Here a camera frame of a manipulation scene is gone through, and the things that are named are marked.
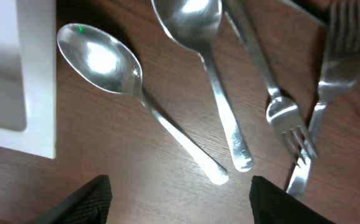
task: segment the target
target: brown wooden surface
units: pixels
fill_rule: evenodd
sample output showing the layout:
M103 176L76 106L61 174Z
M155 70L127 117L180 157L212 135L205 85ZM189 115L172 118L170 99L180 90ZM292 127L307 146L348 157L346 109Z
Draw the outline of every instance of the brown wooden surface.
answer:
M316 2L327 8L330 1ZM320 70L324 32L276 0L248 0L281 86L306 117ZM229 172L216 186L137 99L102 92L57 54L57 158L0 148L0 218L24 223L98 174L110 176L109 223L253 223L250 181L262 175L283 188L291 165L265 120L267 92L230 25L214 45L217 68L255 167L237 172L198 56L159 26L149 0L57 3L57 27L86 22L131 43L146 89ZM320 159L301 200L336 223L360 223L360 81L326 111Z

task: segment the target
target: table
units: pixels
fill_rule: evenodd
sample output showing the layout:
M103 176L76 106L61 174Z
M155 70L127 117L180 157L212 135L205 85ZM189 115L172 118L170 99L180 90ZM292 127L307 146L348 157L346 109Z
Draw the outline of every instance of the table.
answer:
M315 0L321 8L329 1ZM276 0L246 4L280 85L307 118L325 33ZM57 158L0 148L0 218L24 223L97 176L108 174L109 223L253 223L253 175L284 188L288 153L265 120L268 94L224 19L214 45L217 68L255 167L237 172L198 56L166 37L149 0L58 0L57 28L84 22L128 44L143 66L146 89L228 171L216 186L135 98L85 82L57 53ZM336 223L360 223L360 81L328 108L302 202Z

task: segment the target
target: metal fork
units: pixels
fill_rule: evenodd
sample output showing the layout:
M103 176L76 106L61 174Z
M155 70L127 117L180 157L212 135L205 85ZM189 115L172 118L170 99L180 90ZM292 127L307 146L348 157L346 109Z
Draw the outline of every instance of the metal fork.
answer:
M305 160L300 152L303 148L308 149L310 157L316 157L314 144L309 137L298 105L281 94L245 5L241 0L224 0L224 6L227 9L226 16L235 33L240 37L242 44L263 75L271 98L266 111L267 121L272 125L274 132L282 140L295 163L297 163L296 154L301 160Z
M343 1L331 5L331 17L318 83L319 100L311 117L309 132L317 141L320 123L328 103L347 92L360 76L360 3ZM300 198L306 189L311 160L305 158L295 166L287 193Z

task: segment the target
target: silver spoon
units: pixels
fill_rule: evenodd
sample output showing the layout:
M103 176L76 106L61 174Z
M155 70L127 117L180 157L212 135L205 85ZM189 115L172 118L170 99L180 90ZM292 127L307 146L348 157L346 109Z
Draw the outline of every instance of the silver spoon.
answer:
M214 184L228 181L225 169L166 119L144 96L141 65L124 44L110 34L85 24L61 27L57 43L72 68L94 86L109 93L138 97L145 108L190 153Z
M166 35L180 46L197 52L202 59L211 81L234 166L240 172L248 171L253 166L252 157L220 83L212 56L211 45L222 19L222 2L152 0L152 3Z

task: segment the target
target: spoon bowl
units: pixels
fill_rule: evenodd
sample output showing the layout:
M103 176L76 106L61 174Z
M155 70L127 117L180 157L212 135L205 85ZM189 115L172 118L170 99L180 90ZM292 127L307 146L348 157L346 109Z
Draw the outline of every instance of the spoon bowl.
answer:
M206 154L143 94L141 65L135 55L110 34L85 24L67 24L57 34L59 49L79 75L97 88L138 97L141 104L185 148L212 183L229 180L225 169Z
M153 1L165 33L175 42L197 52L214 40L222 19L221 1Z
M139 61L110 34L84 24L67 24L59 30L57 43L68 63L96 87L116 94L141 93Z

